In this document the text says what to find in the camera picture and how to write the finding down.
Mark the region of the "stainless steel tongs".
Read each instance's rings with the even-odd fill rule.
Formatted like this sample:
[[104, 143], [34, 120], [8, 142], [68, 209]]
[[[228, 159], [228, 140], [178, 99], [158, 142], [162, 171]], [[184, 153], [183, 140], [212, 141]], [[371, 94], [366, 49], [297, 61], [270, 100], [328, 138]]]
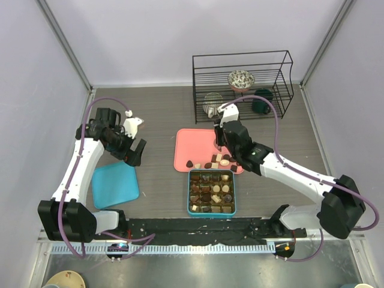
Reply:
[[217, 150], [221, 150], [221, 145], [219, 144], [219, 141], [217, 139], [214, 140], [214, 146]]

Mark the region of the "blue tin lid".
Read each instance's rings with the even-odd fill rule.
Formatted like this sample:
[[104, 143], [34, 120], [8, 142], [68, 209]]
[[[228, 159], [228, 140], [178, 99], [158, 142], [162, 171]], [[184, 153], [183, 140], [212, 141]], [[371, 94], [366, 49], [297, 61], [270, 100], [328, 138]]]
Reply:
[[136, 170], [124, 162], [96, 168], [91, 183], [97, 209], [130, 202], [140, 196]]

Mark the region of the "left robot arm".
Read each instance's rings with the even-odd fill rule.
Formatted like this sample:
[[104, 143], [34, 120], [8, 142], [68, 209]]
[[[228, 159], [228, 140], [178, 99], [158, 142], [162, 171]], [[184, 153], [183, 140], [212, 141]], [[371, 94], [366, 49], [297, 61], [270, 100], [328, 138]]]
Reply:
[[108, 232], [122, 239], [128, 231], [125, 214], [116, 209], [91, 212], [86, 207], [86, 194], [101, 156], [109, 152], [126, 166], [137, 167], [146, 145], [136, 139], [143, 119], [132, 111], [121, 114], [110, 108], [98, 108], [94, 119], [82, 123], [76, 131], [74, 152], [67, 171], [50, 200], [38, 205], [38, 215], [51, 241], [90, 243], [95, 235]]

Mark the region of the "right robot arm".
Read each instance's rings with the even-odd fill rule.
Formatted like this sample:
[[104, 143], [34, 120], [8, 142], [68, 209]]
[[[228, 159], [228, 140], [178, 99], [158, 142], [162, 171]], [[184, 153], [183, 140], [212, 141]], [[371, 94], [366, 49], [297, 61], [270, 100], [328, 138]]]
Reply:
[[283, 183], [313, 201], [309, 206], [284, 206], [271, 221], [273, 234], [284, 237], [295, 229], [322, 228], [346, 239], [355, 229], [366, 207], [352, 178], [322, 175], [283, 158], [253, 141], [240, 121], [221, 124], [217, 119], [214, 132], [216, 147], [225, 147], [244, 170]]

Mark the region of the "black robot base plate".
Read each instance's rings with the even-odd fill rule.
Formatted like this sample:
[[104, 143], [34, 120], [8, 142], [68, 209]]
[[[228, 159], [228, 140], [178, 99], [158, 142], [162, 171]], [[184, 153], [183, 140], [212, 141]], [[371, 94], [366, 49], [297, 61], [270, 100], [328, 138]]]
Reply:
[[155, 234], [152, 245], [206, 246], [258, 245], [267, 239], [306, 238], [305, 229], [294, 232], [260, 217], [256, 218], [131, 218], [122, 231], [112, 233], [139, 239]]

